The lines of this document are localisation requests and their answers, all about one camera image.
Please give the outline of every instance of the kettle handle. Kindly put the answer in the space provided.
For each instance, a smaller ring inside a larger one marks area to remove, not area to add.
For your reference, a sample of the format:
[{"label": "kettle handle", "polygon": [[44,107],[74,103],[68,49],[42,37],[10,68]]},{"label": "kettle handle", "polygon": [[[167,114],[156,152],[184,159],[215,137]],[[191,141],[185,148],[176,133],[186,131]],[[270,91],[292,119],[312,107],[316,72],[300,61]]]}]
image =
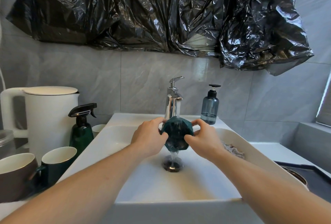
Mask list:
[{"label": "kettle handle", "polygon": [[12,130],[15,138],[27,138],[27,130],[18,129],[15,125],[13,97],[24,96],[24,88],[9,88],[1,92],[1,115],[3,129]]}]

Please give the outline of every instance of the white sink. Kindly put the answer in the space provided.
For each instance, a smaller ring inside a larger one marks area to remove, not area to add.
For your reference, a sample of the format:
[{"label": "white sink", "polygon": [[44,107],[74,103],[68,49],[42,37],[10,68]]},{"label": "white sink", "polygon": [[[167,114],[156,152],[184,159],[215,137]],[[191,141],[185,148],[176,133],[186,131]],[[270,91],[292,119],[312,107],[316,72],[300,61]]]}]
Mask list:
[{"label": "white sink", "polygon": [[[130,144],[134,131],[143,121],[158,116],[115,113],[60,180],[121,150]],[[190,121],[199,118],[181,117]],[[217,119],[214,126],[224,142],[245,153],[246,160],[302,186],[221,120]],[[191,147],[179,152],[184,168],[178,173],[167,172],[161,166],[169,154],[164,147],[137,167],[101,223],[262,223],[226,176]]]}]

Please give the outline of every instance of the green spray bottle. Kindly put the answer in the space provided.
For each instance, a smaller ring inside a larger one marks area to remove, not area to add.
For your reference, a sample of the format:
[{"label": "green spray bottle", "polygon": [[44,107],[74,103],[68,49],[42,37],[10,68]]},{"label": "green spray bottle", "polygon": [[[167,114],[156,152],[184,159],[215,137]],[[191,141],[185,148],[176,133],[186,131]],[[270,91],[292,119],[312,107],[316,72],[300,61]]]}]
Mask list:
[{"label": "green spray bottle", "polygon": [[76,124],[71,129],[69,146],[77,149],[77,155],[80,155],[94,138],[92,127],[86,120],[86,116],[90,113],[96,118],[93,113],[94,108],[97,108],[96,103],[78,105],[68,114],[69,117],[76,117]]}]

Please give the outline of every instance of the soap dispenser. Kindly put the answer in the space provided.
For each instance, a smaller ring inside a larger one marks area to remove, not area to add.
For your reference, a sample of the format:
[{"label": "soap dispenser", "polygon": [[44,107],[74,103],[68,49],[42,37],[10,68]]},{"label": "soap dispenser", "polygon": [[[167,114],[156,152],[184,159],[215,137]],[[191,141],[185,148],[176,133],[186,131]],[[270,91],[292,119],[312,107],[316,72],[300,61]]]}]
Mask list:
[{"label": "soap dispenser", "polygon": [[212,89],[209,90],[208,95],[202,101],[201,119],[209,125],[214,125],[216,123],[219,105],[219,100],[216,97],[217,92],[215,91],[215,88],[221,86],[218,84],[210,84],[209,86],[211,86]]},{"label": "soap dispenser", "polygon": [[68,114],[69,117],[76,117],[76,124],[71,129],[69,146],[77,149],[77,155],[80,155],[94,138],[92,127],[86,119],[90,113],[96,118],[94,108],[97,108],[96,103],[78,105]]}]

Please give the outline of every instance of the dark tray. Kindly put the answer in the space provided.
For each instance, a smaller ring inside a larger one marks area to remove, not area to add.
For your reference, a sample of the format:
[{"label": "dark tray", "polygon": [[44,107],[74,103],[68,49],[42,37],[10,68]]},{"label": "dark tray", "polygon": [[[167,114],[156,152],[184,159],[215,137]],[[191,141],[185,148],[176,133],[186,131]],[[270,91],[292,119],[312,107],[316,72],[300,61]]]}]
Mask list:
[{"label": "dark tray", "polygon": [[312,193],[331,203],[331,178],[315,166],[297,165],[275,161],[280,166],[293,170],[304,177]]}]

